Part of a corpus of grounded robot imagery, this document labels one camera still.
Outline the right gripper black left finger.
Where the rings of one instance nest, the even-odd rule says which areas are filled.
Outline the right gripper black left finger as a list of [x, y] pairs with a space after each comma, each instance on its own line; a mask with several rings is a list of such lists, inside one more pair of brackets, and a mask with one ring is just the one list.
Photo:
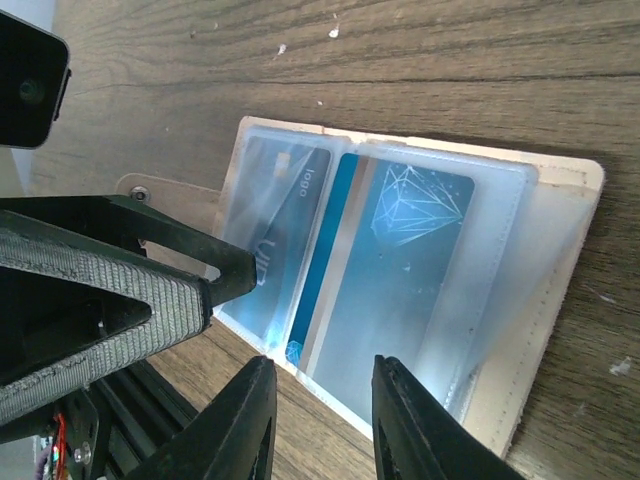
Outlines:
[[126, 477], [270, 479], [276, 423], [276, 367], [268, 357], [255, 356], [182, 432]]

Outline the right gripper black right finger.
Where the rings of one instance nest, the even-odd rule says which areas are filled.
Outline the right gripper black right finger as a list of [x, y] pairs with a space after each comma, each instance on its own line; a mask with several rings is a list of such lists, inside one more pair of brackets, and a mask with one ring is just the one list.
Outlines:
[[395, 357], [375, 357], [372, 428], [379, 479], [522, 477], [470, 435]]

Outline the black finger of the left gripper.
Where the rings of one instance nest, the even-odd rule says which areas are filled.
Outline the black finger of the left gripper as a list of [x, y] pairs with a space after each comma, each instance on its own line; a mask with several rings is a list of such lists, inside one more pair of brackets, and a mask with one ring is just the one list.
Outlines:
[[1, 422], [200, 333], [203, 279], [59, 229], [1, 230]]
[[138, 253], [139, 240], [159, 244], [217, 268], [205, 285], [214, 306], [252, 291], [257, 283], [253, 254], [183, 224], [124, 195], [3, 198], [1, 208]]

